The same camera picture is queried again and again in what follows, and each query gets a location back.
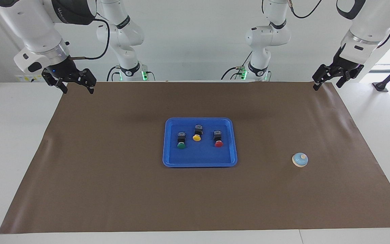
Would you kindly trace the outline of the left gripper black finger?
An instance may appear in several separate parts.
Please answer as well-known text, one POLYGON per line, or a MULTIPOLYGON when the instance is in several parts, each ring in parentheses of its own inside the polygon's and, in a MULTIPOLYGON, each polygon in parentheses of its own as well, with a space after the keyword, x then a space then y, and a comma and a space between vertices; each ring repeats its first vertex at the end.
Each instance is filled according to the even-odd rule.
POLYGON ((324 82, 331 79, 330 66, 325 64, 320 65, 313 74, 312 79, 314 82, 313 89, 318 91, 324 82))
POLYGON ((350 79, 356 79, 356 77, 360 74, 362 69, 364 68, 364 65, 360 64, 357 66, 357 68, 348 70, 341 68, 340 79, 337 82, 337 88, 342 88, 342 86, 348 82, 350 79))

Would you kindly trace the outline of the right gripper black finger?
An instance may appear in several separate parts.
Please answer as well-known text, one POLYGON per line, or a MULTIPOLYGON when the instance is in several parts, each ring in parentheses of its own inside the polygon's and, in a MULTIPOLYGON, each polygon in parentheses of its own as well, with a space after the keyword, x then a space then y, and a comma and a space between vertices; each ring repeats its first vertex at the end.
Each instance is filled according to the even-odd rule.
POLYGON ((42 77, 49 86, 54 86, 59 88, 64 94, 67 93, 68 89, 63 83, 62 79, 56 79, 49 71, 43 70, 42 77))
POLYGON ((96 77, 90 69, 85 68, 82 71, 78 71, 78 75, 77 84, 84 86, 90 94, 93 94, 96 85, 96 77))

